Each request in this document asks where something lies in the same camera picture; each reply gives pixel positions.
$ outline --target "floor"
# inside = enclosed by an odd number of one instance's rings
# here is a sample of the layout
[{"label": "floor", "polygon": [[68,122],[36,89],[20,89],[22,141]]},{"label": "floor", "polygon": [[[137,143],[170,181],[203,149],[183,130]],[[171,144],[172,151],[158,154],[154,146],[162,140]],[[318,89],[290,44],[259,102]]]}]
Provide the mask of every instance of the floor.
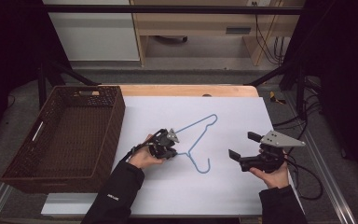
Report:
[{"label": "floor", "polygon": [[[183,43],[175,39],[151,38],[147,52],[145,66],[137,62],[107,63],[107,62],[74,62],[74,68],[81,75],[102,83],[172,83],[172,84],[245,84],[255,78],[264,76],[277,65],[264,60],[260,66],[252,66],[246,48],[241,38],[231,37],[199,37],[190,36]],[[64,79],[70,84],[77,84],[76,80],[68,76]],[[296,114],[293,110],[293,102],[296,90],[280,91],[277,84],[280,77],[275,77],[267,83],[257,87],[258,93],[264,98],[268,113],[273,124],[291,119]],[[285,100],[286,104],[271,102],[270,92],[275,93],[277,100]],[[312,96],[314,92],[306,90],[309,97],[308,125],[302,139],[309,145],[317,147],[317,151],[323,155],[334,183],[338,186],[338,193],[342,195],[348,205],[352,216],[343,220],[336,210],[335,195],[331,190],[324,188],[321,199],[310,201],[301,199],[302,206],[309,223],[358,223],[358,165],[356,161],[341,158],[339,143],[332,133],[323,115],[323,109],[318,105],[318,98]],[[38,111],[36,82],[30,82],[14,90],[9,101],[4,118],[0,124],[0,175],[15,155],[21,145],[23,137],[34,122]],[[297,137],[304,123],[301,120],[276,127],[276,131],[289,136]],[[298,164],[318,173],[318,164],[315,165],[312,149],[296,149],[293,156]],[[311,175],[301,173],[299,176],[300,193],[313,197],[319,190],[318,182]],[[29,195],[13,189],[4,207],[0,208],[1,223],[24,223],[18,218],[42,218],[51,221],[49,217],[41,217],[40,209],[43,206],[46,195]],[[257,218],[244,218],[242,223],[257,223]]]}]

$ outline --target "wooden cabinet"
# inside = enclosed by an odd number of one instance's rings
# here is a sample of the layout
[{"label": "wooden cabinet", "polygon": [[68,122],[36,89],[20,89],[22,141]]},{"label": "wooden cabinet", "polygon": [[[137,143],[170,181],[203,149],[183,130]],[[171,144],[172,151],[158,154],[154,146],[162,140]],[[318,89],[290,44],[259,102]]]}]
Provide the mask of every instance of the wooden cabinet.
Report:
[{"label": "wooden cabinet", "polygon": [[[251,0],[131,0],[131,4],[246,7],[248,1]],[[304,1],[271,0],[269,5],[301,7]],[[147,38],[151,35],[242,35],[254,65],[259,65],[263,57],[262,47],[255,39],[255,15],[135,13],[132,16],[141,63],[145,61]],[[268,42],[272,36],[291,36],[297,20],[298,16],[259,15],[257,16],[257,25],[260,33]],[[260,33],[257,34],[259,42],[263,43]]]}]

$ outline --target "hand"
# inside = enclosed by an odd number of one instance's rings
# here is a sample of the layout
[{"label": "hand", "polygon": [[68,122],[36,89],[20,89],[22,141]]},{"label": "hand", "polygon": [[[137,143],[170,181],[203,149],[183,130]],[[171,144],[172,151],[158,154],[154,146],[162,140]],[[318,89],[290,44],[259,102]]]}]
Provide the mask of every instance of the hand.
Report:
[{"label": "hand", "polygon": [[[147,141],[152,134],[149,134],[145,141]],[[165,159],[157,159],[150,154],[148,146],[142,147],[137,150],[130,158],[129,163],[140,168],[144,169],[154,164],[162,164]]]},{"label": "hand", "polygon": [[264,173],[263,171],[254,167],[252,167],[249,171],[258,178],[262,179],[269,189],[281,189],[289,186],[289,176],[286,161],[278,170],[270,174]]}]

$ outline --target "human arm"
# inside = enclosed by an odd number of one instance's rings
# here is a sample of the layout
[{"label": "human arm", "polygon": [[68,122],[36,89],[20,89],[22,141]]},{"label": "human arm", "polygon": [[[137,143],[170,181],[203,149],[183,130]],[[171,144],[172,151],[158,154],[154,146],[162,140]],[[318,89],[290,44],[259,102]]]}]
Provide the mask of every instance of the human arm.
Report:
[{"label": "human arm", "polygon": [[263,224],[308,223],[292,186],[289,185],[286,162],[270,174],[254,167],[250,172],[262,179],[268,187],[259,193],[263,208]]},{"label": "human arm", "polygon": [[142,169],[163,162],[152,157],[147,147],[136,151],[129,162],[120,161],[81,223],[126,223],[131,205],[145,179]]}]

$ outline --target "person's left hand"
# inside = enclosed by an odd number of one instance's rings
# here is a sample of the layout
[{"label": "person's left hand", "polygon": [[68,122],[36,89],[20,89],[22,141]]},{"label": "person's left hand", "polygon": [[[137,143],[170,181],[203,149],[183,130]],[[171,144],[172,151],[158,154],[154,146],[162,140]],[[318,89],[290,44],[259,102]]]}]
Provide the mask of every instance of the person's left hand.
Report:
[{"label": "person's left hand", "polygon": [[154,164],[162,164],[166,159],[157,159],[150,154],[148,146],[142,147],[137,150],[130,158],[129,163],[140,168],[144,169]]}]

